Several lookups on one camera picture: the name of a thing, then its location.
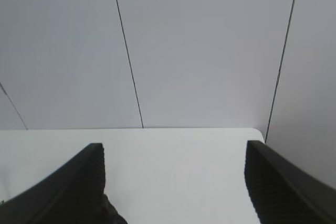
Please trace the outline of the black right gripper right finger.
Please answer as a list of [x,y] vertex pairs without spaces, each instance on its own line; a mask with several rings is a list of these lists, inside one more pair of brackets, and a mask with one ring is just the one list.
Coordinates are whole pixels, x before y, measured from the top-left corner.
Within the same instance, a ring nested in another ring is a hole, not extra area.
[[245,183],[261,223],[335,223],[335,189],[260,141],[248,141]]

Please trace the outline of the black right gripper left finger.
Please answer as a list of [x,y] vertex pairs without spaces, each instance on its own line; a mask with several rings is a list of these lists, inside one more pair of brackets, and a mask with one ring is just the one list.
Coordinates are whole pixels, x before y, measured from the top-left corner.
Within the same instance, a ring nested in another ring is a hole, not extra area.
[[104,150],[91,143],[41,182],[1,205],[1,223],[99,223]]

